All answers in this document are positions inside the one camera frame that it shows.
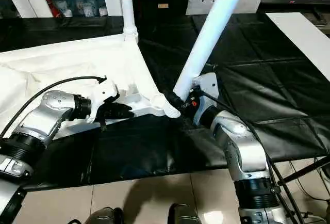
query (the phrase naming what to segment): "black fabric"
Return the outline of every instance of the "black fabric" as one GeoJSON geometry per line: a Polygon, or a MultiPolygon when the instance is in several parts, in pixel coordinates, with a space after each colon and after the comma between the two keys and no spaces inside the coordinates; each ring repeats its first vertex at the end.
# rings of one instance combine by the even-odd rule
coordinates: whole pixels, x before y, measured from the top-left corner
{"type": "MultiPolygon", "coordinates": [[[[173,88],[204,21],[201,15],[140,22],[139,48],[160,91],[173,88]]],[[[70,19],[78,27],[63,27],[54,19],[20,22],[21,31],[10,21],[0,22],[1,30],[6,31],[0,34],[5,37],[0,43],[2,51],[114,34],[122,28],[120,22],[113,25],[112,19],[99,20],[104,23],[95,25],[95,33],[88,19],[70,19]],[[30,29],[48,26],[50,31],[43,33],[30,29]],[[54,27],[61,31],[56,37],[50,36],[54,27]],[[33,40],[26,41],[28,33],[33,40]]],[[[218,77],[220,98],[252,121],[275,161],[328,154],[330,83],[266,15],[232,16],[204,68],[204,72],[212,71],[218,77]]],[[[147,115],[112,124],[105,132],[95,129],[56,140],[26,188],[70,187],[225,167],[223,151],[209,130],[194,127],[183,117],[173,120],[147,115]]]]}
{"type": "Polygon", "coordinates": [[[122,17],[2,19],[0,52],[120,34],[122,17]]]}

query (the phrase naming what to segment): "black cable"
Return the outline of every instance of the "black cable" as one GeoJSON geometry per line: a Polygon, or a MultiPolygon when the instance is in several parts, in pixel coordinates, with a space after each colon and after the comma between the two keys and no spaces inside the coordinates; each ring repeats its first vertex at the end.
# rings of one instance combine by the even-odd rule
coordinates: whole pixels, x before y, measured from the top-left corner
{"type": "MultiPolygon", "coordinates": [[[[284,180],[283,180],[283,177],[282,177],[282,175],[280,174],[278,168],[276,167],[276,165],[274,164],[274,162],[272,162],[270,156],[268,155],[268,153],[267,153],[265,147],[263,146],[263,144],[262,144],[262,142],[261,142],[261,139],[260,139],[260,137],[258,136],[258,134],[256,133],[254,127],[253,127],[249,122],[247,122],[244,118],[242,118],[242,117],[241,117],[241,116],[240,116],[240,115],[239,115],[239,114],[238,114],[233,108],[231,108],[230,106],[226,105],[225,103],[221,102],[221,101],[218,100],[217,98],[211,96],[210,94],[208,94],[208,93],[206,93],[206,92],[204,92],[204,91],[199,90],[199,92],[201,93],[201,95],[204,95],[204,96],[206,96],[206,97],[212,99],[213,101],[215,101],[216,103],[218,103],[219,105],[221,105],[222,107],[224,107],[227,111],[229,111],[229,112],[233,113],[234,115],[238,116],[238,117],[239,117],[239,118],[240,118],[240,119],[241,119],[241,120],[247,125],[247,127],[249,128],[249,130],[252,132],[252,134],[255,136],[255,138],[256,138],[257,141],[261,144],[261,146],[263,147],[263,149],[264,149],[264,151],[265,151],[266,158],[267,158],[267,164],[268,164],[268,166],[269,166],[269,170],[271,171],[271,168],[273,168],[273,170],[275,171],[275,174],[277,175],[279,181],[282,182],[282,184],[283,184],[282,187],[284,188],[284,191],[285,191],[285,193],[287,194],[287,196],[288,196],[288,198],[289,198],[289,201],[290,201],[290,203],[291,203],[291,205],[292,205],[294,211],[296,212],[296,215],[297,215],[297,217],[298,217],[298,219],[299,219],[300,224],[304,224],[305,222],[304,222],[304,220],[303,220],[303,218],[302,218],[302,216],[301,216],[301,214],[300,214],[300,210],[299,210],[299,208],[298,208],[298,205],[297,205],[296,201],[294,200],[294,198],[293,198],[293,196],[292,196],[292,194],[291,194],[291,192],[290,192],[288,186],[285,184],[285,182],[284,182],[284,180]]],[[[280,200],[280,202],[284,202],[282,196],[279,197],[279,200],[280,200]]],[[[286,210],[287,214],[289,215],[289,217],[290,217],[291,221],[293,222],[293,224],[298,224],[297,221],[296,221],[296,219],[293,217],[293,215],[292,215],[292,213],[291,213],[291,211],[290,211],[288,205],[287,205],[287,204],[283,204],[283,207],[284,207],[284,209],[286,210]]]]}
{"type": "Polygon", "coordinates": [[[0,139],[3,138],[6,134],[6,132],[8,131],[8,129],[10,128],[10,126],[12,126],[12,124],[15,122],[15,120],[17,119],[17,117],[19,117],[19,115],[23,112],[23,110],[25,110],[25,108],[34,100],[36,99],[38,96],[40,96],[41,94],[43,94],[44,92],[48,91],[49,89],[58,86],[60,84],[66,83],[66,82],[70,82],[70,81],[76,81],[79,79],[96,79],[99,83],[105,81],[107,78],[101,78],[101,77],[97,77],[97,76],[80,76],[80,77],[73,77],[73,78],[67,78],[64,79],[62,81],[58,81],[55,82],[45,88],[43,88],[42,90],[38,91],[35,95],[33,95],[20,109],[19,111],[17,111],[17,113],[10,119],[10,121],[8,122],[8,124],[5,126],[4,130],[1,132],[0,134],[0,139]]]}
{"type": "MultiPolygon", "coordinates": [[[[317,161],[318,161],[318,158],[314,158],[314,163],[317,162],[317,161]]],[[[328,192],[328,195],[330,197],[330,190],[329,190],[328,186],[326,186],[326,183],[325,183],[324,177],[323,177],[323,175],[321,173],[321,170],[317,170],[317,172],[320,175],[320,178],[321,178],[321,180],[323,182],[323,185],[324,185],[324,187],[325,187],[325,189],[328,192]]]]}
{"type": "MultiPolygon", "coordinates": [[[[290,163],[290,166],[291,166],[291,168],[293,169],[293,171],[294,171],[294,172],[297,172],[296,169],[295,169],[295,167],[294,167],[294,165],[293,165],[293,163],[292,163],[291,161],[289,161],[289,163],[290,163]]],[[[297,181],[298,181],[298,183],[299,183],[299,185],[300,185],[299,188],[300,188],[301,192],[304,193],[306,196],[308,196],[308,197],[310,197],[310,198],[312,198],[312,199],[314,199],[314,200],[317,200],[317,201],[325,201],[325,202],[328,201],[328,200],[326,200],[326,199],[320,199],[320,198],[313,197],[312,195],[310,195],[310,194],[305,190],[305,188],[303,187],[303,185],[302,185],[302,183],[300,182],[299,178],[297,178],[297,181]]]]}

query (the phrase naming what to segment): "white tube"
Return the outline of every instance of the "white tube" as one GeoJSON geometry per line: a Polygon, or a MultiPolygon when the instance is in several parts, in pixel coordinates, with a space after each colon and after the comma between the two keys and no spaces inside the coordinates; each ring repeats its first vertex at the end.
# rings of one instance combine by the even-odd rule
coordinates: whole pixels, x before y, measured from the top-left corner
{"type": "Polygon", "coordinates": [[[133,0],[121,0],[124,17],[124,37],[125,39],[138,39],[138,30],[135,26],[133,0]]]}
{"type": "Polygon", "coordinates": [[[216,0],[173,91],[185,101],[239,0],[216,0]]]}

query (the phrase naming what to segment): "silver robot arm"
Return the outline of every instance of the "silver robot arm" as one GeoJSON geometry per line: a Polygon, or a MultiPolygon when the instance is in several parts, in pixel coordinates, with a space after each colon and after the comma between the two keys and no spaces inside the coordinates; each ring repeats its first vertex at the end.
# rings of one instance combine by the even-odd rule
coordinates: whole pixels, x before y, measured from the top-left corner
{"type": "Polygon", "coordinates": [[[133,116],[128,106],[126,112],[109,109],[119,97],[113,82],[106,80],[96,86],[88,98],[53,90],[46,92],[40,105],[28,113],[9,138],[0,143],[0,224],[12,223],[26,192],[21,183],[33,174],[43,151],[59,131],[62,122],[85,119],[87,123],[104,122],[105,117],[116,119],[133,116]]]}
{"type": "Polygon", "coordinates": [[[218,97],[216,75],[207,73],[197,77],[193,88],[198,90],[190,92],[181,112],[194,124],[210,128],[223,148],[239,201],[241,223],[286,223],[284,210],[276,197],[279,188],[274,187],[270,177],[262,145],[239,117],[228,109],[217,108],[212,99],[201,94],[202,91],[218,97]]]}
{"type": "Polygon", "coordinates": [[[286,223],[283,208],[276,198],[266,154],[243,121],[230,112],[220,111],[213,119],[211,131],[216,139],[225,133],[225,156],[230,176],[234,182],[239,201],[241,222],[286,223]]]}

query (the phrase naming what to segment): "bottle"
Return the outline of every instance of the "bottle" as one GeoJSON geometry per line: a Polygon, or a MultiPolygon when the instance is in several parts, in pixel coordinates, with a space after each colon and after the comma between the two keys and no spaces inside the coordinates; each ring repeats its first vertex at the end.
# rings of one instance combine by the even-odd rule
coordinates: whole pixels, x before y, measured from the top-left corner
{"type": "Polygon", "coordinates": [[[62,13],[54,6],[53,1],[52,0],[46,0],[46,1],[51,10],[53,17],[62,18],[63,17],[62,13]]]}

